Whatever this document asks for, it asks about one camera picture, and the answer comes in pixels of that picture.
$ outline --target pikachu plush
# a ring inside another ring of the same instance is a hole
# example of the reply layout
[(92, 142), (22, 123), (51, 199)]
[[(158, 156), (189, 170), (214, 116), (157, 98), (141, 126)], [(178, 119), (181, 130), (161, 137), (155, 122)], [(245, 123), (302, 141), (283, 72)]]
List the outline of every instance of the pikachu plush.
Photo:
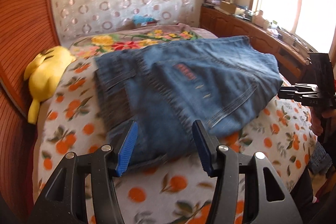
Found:
[(64, 47), (56, 46), (39, 53), (25, 69), (24, 80), (29, 78), (29, 91), (33, 101), (28, 122), (36, 124), (40, 103), (53, 96), (67, 66), (76, 58)]

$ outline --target metal bolt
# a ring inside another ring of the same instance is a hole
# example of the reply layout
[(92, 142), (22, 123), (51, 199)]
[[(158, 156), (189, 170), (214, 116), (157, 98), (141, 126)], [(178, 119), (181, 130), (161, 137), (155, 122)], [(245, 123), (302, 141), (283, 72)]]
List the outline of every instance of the metal bolt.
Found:
[(67, 154), (65, 155), (65, 157), (66, 157), (67, 159), (72, 159), (74, 156), (75, 156), (75, 154), (74, 154), (73, 152), (69, 152), (69, 153), (67, 153)]
[(226, 145), (220, 145), (218, 146), (218, 149), (221, 151), (221, 152), (226, 152), (229, 150), (229, 148), (226, 146)]
[(101, 149), (102, 149), (103, 151), (107, 152), (107, 151), (110, 151), (110, 150), (111, 150), (111, 146), (108, 145), (108, 144), (106, 144), (106, 145), (103, 145), (103, 146), (101, 147)]
[(257, 152), (255, 156), (260, 160), (263, 160), (265, 158), (265, 154), (263, 152)]

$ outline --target wooden dresser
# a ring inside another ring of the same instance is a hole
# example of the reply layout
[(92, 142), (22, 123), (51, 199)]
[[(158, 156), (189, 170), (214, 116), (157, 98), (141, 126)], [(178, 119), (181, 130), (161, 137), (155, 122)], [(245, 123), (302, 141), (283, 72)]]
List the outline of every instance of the wooden dresser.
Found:
[(247, 35), (253, 48), (276, 57), (280, 73), (292, 84), (299, 83), (307, 72), (306, 60), (300, 54), (250, 22), (202, 6), (199, 26), (218, 37)]

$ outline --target plush toy ear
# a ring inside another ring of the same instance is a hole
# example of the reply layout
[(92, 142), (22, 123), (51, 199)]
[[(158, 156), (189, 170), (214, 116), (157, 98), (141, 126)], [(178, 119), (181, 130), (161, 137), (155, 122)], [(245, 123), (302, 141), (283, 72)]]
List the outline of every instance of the plush toy ear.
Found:
[(32, 62), (28, 64), (23, 75), (23, 80), (27, 80), (30, 75), (42, 64), (46, 57), (42, 54), (38, 54)]

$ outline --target blue cloth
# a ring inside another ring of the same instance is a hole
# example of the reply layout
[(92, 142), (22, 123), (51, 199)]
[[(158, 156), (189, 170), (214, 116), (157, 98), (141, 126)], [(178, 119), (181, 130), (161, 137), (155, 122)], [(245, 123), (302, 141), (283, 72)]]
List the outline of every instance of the blue cloth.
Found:
[(316, 174), (326, 174), (329, 168), (332, 166), (332, 160), (329, 154), (324, 150), (320, 142), (315, 145), (315, 150), (311, 155), (308, 168), (313, 173)]
[(138, 16), (138, 15), (133, 17), (133, 23), (134, 24), (151, 22), (151, 21), (155, 21), (154, 17), (144, 17), (144, 16)]
[(194, 151), (197, 119), (219, 137), (241, 129), (282, 84), (275, 57), (254, 50), (248, 37), (173, 41), (110, 52), (96, 62), (108, 140), (127, 120), (138, 122), (130, 165)]

